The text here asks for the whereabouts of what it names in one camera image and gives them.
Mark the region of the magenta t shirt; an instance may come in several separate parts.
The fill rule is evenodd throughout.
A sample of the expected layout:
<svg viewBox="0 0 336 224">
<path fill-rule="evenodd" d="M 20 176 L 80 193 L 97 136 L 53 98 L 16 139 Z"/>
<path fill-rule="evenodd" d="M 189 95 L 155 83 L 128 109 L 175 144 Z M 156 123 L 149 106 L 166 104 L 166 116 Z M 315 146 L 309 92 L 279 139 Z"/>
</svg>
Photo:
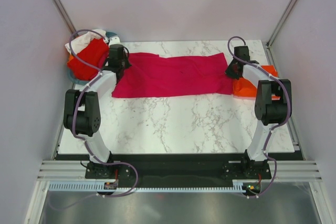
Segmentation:
<svg viewBox="0 0 336 224">
<path fill-rule="evenodd" d="M 131 67 L 112 91 L 114 98 L 161 98 L 233 93 L 233 81 L 223 53 L 211 56 L 163 58 L 147 52 L 131 53 Z"/>
</svg>

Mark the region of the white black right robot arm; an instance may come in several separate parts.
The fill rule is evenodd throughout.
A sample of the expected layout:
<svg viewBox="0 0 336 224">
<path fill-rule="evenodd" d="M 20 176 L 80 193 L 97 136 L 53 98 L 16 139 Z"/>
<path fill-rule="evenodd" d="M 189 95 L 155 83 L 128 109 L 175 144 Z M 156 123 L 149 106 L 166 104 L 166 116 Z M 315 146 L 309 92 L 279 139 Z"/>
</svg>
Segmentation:
<svg viewBox="0 0 336 224">
<path fill-rule="evenodd" d="M 289 120 L 291 108 L 291 82 L 279 79 L 262 66 L 251 61 L 247 46 L 234 48 L 233 60 L 225 71 L 232 79 L 244 78 L 256 89 L 254 112 L 257 127 L 249 147 L 239 163 L 226 163 L 223 167 L 227 179 L 271 178 L 268 161 L 269 144 L 277 128 Z"/>
</svg>

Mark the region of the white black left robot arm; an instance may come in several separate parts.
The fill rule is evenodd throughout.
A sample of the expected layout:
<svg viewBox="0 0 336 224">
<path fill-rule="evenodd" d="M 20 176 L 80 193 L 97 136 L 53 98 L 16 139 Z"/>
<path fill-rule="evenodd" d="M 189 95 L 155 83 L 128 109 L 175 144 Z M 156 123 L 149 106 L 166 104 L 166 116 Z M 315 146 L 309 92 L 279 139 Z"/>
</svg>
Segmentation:
<svg viewBox="0 0 336 224">
<path fill-rule="evenodd" d="M 99 100 L 115 89 L 125 69 L 131 66 L 128 57 L 129 51 L 125 46 L 110 45 L 102 70 L 81 90 L 69 89 L 65 94 L 64 127 L 71 130 L 74 138 L 83 142 L 89 153 L 86 179 L 118 177 L 113 155 L 99 132 L 102 124 Z"/>
</svg>

